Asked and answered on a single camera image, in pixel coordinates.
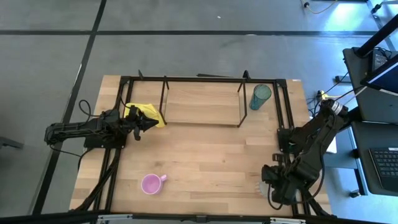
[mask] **wooden shelf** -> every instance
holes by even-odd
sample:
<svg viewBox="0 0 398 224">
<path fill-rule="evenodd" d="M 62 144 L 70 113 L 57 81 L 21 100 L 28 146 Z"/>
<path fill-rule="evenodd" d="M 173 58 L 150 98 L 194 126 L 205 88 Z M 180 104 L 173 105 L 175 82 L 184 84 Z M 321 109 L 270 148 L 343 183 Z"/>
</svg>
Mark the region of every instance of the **wooden shelf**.
<svg viewBox="0 0 398 224">
<path fill-rule="evenodd" d="M 165 120 L 168 123 L 238 125 L 240 117 L 237 85 L 222 89 L 173 85 L 167 93 Z"/>
</svg>

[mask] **pink mug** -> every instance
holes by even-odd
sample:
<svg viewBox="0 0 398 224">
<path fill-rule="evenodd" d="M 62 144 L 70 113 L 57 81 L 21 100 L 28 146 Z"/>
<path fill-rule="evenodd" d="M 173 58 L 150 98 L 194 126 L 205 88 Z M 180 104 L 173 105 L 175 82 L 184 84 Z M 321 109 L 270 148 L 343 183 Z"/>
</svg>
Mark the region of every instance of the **pink mug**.
<svg viewBox="0 0 398 224">
<path fill-rule="evenodd" d="M 141 182 L 141 189 L 145 194 L 157 194 L 162 190 L 163 182 L 167 180 L 167 176 L 159 177 L 156 174 L 146 175 Z"/>
</svg>

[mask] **teal glass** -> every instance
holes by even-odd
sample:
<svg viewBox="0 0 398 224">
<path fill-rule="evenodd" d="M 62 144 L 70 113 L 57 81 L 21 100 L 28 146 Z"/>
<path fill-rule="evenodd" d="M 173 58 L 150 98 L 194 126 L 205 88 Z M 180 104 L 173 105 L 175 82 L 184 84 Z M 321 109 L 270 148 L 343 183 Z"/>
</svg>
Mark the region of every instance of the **teal glass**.
<svg viewBox="0 0 398 224">
<path fill-rule="evenodd" d="M 260 107 L 271 97 L 271 94 L 271 89 L 267 85 L 256 85 L 249 104 L 250 109 L 260 109 Z"/>
</svg>

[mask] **keyboard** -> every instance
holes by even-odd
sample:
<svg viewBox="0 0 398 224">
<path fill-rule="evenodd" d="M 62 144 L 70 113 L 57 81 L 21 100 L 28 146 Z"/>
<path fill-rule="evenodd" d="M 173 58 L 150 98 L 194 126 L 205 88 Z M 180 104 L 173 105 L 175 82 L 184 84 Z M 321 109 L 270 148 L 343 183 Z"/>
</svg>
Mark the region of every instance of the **keyboard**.
<svg viewBox="0 0 398 224">
<path fill-rule="evenodd" d="M 381 186 L 398 192 L 398 147 L 371 148 L 369 153 Z"/>
</svg>

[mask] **wooden board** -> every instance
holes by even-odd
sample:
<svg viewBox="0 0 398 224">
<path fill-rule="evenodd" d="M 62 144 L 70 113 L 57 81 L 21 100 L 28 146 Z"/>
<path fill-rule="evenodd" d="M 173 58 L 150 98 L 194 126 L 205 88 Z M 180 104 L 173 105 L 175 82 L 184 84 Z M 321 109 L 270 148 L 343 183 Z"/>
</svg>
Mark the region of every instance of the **wooden board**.
<svg viewBox="0 0 398 224">
<path fill-rule="evenodd" d="M 169 86 L 164 115 L 166 122 L 239 124 L 238 83 L 213 83 L 209 86 L 208 83 L 169 82 Z"/>
<path fill-rule="evenodd" d="M 104 77 L 97 112 L 113 107 L 118 78 Z M 308 121 L 302 84 L 299 80 L 287 80 L 287 84 L 295 125 L 301 126 Z M 248 100 L 255 86 L 246 84 Z M 134 82 L 131 101 L 159 106 L 161 88 L 162 82 Z M 258 111 L 248 109 L 240 128 L 170 123 L 142 133 L 141 141 L 135 141 L 130 134 L 121 154 L 111 211 L 291 216 L 290 206 L 278 211 L 272 209 L 256 188 L 261 180 L 261 167 L 275 164 L 272 154 L 278 152 L 277 128 L 272 93 Z M 79 206 L 93 190 L 102 159 L 103 149 L 94 149 L 82 159 L 70 208 Z M 168 175 L 158 195 L 146 195 L 141 191 L 141 180 L 150 173 Z M 317 187 L 317 184 L 312 187 L 312 193 Z M 106 193 L 105 188 L 101 208 Z M 316 199 L 330 212 L 325 187 Z"/>
</svg>

